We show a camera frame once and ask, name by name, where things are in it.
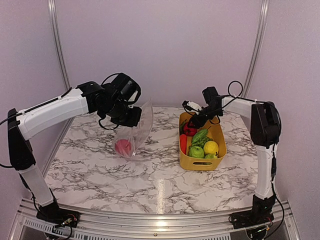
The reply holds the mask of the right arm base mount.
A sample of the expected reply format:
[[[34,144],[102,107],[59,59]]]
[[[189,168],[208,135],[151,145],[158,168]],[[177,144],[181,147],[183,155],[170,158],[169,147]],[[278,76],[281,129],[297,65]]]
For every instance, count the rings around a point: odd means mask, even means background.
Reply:
[[[270,211],[262,214],[254,214],[253,210],[247,210],[234,212],[228,217],[228,221],[233,225],[234,229],[252,227],[267,222],[272,222],[273,220],[274,215]]]

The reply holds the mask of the yellow lemon toy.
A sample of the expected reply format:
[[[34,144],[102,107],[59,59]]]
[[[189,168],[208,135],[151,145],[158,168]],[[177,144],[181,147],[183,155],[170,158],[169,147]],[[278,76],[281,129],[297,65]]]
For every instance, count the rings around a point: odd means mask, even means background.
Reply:
[[[219,153],[219,145],[215,141],[207,141],[204,144],[203,151],[205,155],[217,155]]]

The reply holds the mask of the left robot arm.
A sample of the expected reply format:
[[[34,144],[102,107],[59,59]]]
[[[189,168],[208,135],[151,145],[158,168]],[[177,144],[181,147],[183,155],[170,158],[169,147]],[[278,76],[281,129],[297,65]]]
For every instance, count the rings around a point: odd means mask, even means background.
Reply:
[[[97,113],[109,116],[116,126],[136,127],[142,110],[134,104],[141,87],[125,73],[114,73],[112,82],[89,81],[70,88],[66,93],[29,109],[11,109],[7,117],[9,160],[53,223],[63,219],[63,211],[47,186],[33,155],[30,139],[38,133],[68,119]]]

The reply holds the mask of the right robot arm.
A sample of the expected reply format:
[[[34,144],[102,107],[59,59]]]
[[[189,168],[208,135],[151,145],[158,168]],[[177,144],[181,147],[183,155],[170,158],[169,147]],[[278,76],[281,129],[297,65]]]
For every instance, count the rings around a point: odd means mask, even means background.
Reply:
[[[252,209],[247,219],[258,224],[272,211],[276,201],[274,178],[277,172],[277,145],[281,135],[281,120],[273,102],[248,100],[241,97],[216,95],[210,98],[207,107],[193,101],[184,101],[186,112],[193,111],[191,122],[197,129],[223,112],[237,114],[250,121],[249,133],[257,151],[258,172]]]

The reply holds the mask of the red apple toy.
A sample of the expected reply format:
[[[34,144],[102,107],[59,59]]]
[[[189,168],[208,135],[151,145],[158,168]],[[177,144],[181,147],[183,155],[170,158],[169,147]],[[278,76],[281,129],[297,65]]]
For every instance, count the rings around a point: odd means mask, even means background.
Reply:
[[[119,139],[115,143],[115,151],[123,157],[130,157],[132,152],[132,144],[128,139]]]

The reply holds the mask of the clear zip top bag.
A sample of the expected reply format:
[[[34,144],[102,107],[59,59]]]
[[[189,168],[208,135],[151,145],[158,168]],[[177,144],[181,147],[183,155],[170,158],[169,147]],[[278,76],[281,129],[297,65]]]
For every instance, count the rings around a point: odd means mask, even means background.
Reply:
[[[144,142],[149,137],[154,121],[154,111],[151,99],[145,102],[141,107],[141,117],[137,126],[134,127],[122,127],[116,131],[115,137],[113,139],[113,146],[115,150],[115,144],[118,140],[126,139],[131,142],[132,150],[131,156],[121,156],[126,159],[135,158],[138,149],[143,146]]]

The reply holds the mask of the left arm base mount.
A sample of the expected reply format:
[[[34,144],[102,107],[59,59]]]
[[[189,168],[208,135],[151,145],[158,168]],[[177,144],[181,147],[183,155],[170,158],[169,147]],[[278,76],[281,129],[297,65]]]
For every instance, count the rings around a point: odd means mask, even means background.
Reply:
[[[38,211],[36,214],[36,218],[59,225],[62,227],[62,223],[68,219],[71,219],[71,222],[68,226],[72,228],[76,228],[80,219],[80,213],[78,211],[68,210],[68,209],[60,209],[57,213],[54,213],[52,216],[46,216],[44,213]]]

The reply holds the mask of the green apple toy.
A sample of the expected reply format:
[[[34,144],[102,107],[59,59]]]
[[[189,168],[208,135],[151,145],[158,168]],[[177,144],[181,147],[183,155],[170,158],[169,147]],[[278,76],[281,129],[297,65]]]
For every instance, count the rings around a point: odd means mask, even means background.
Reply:
[[[200,146],[191,146],[188,150],[188,156],[192,158],[203,159],[205,157],[205,152]]]

